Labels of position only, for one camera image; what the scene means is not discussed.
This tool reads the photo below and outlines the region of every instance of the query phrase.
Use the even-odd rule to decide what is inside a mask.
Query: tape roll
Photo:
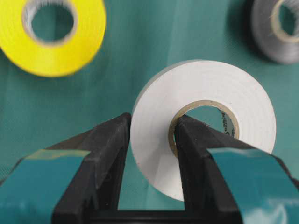
[[[295,15],[293,35],[287,34],[279,20],[281,6]],[[251,13],[253,37],[261,51],[271,60],[290,64],[299,62],[299,0],[255,0]]]
[[[159,72],[135,103],[131,147],[146,179],[162,193],[181,201],[180,171],[171,151],[169,130],[178,112],[184,111],[182,116],[196,107],[188,107],[193,104],[226,112],[238,128],[240,140],[268,153],[272,152],[276,137],[270,99],[245,71],[226,63],[197,60]]]
[[[74,25],[64,39],[43,42],[32,29],[37,11],[49,4],[67,8]],[[102,0],[3,0],[0,7],[0,46],[18,67],[35,75],[60,77],[73,73],[96,55],[106,26]]]

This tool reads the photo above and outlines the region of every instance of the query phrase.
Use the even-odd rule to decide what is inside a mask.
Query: yellow tape roll
[[[41,6],[51,3],[67,7],[74,26],[63,40],[45,43],[35,38],[31,21]],[[105,26],[102,0],[1,1],[0,46],[17,66],[38,76],[60,77],[81,69],[98,52]]]

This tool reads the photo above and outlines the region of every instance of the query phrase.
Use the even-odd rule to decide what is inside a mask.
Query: tape roll hole
[[[298,36],[298,33],[295,33],[296,26],[296,14],[286,5],[282,4],[279,9],[279,22],[281,28],[290,36]]]
[[[23,25],[36,42],[62,44],[74,34],[77,16],[65,0],[35,0],[25,6]]]
[[[169,128],[169,145],[177,157],[177,147],[175,143],[174,130],[178,118],[183,115],[193,117],[207,126],[223,132],[229,136],[239,138],[239,124],[235,115],[223,104],[211,100],[196,101],[183,107],[173,118]]]
[[[279,0],[273,8],[271,25],[273,33],[282,41],[299,42],[299,2]]]

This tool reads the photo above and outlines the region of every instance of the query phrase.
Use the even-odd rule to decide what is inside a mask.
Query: teal fabric
[[[258,149],[208,151],[245,224],[299,223],[299,191],[274,157]]]
[[[277,118],[273,153],[299,178],[299,64],[260,57],[246,40],[247,0],[106,0],[107,29],[93,61],[75,74],[47,79],[17,68],[0,51],[0,166],[131,112],[159,71],[190,59],[230,63],[251,74],[272,100]],[[36,30],[56,37],[60,16]],[[156,191],[129,149],[120,209],[183,209]]]
[[[52,212],[84,157],[78,150],[40,150],[0,186],[0,223],[51,224]]]
[[[10,167],[0,166],[0,181],[8,176],[10,170]]]

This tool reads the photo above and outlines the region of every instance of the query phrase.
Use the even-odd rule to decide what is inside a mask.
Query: white tape roll
[[[276,120],[270,99],[245,71],[226,63],[197,60],[159,72],[135,103],[131,146],[146,179],[162,193],[181,201],[180,171],[170,148],[169,129],[179,111],[198,102],[211,102],[211,106],[232,112],[240,140],[268,153],[275,143]]]

